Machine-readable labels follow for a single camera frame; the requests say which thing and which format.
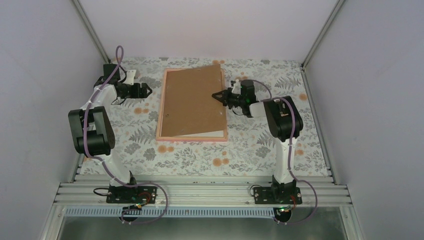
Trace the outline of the sunset photo print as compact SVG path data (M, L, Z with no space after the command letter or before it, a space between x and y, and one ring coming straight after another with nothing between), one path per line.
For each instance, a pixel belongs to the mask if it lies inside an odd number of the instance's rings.
M193 138L224 138L225 133L223 130L218 131L210 131L210 132L201 132L201 133L192 133L192 134L184 134L178 135L177 137L193 137Z

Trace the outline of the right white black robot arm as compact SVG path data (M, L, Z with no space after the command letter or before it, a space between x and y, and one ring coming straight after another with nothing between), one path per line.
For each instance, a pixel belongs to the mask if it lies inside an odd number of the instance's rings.
M290 164L304 124L291 96L272 97L270 94L269 98L258 101L255 83L264 85L253 79L232 81L230 87L213 93L211 97L230 110L241 108L242 114L248 118L266 118L269 131L277 142L270 195L274 202L282 204L296 194L297 180Z

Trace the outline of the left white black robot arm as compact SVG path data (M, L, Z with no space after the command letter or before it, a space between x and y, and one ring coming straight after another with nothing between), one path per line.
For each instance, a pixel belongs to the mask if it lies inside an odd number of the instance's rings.
M110 177L105 197L108 202L134 202L140 187L114 150L116 139L108 112L118 99L146 99L153 91L146 83L136 83L135 70L107 63L103 76L93 86L89 100L79 109L68 113L72 141L75 150L98 161Z

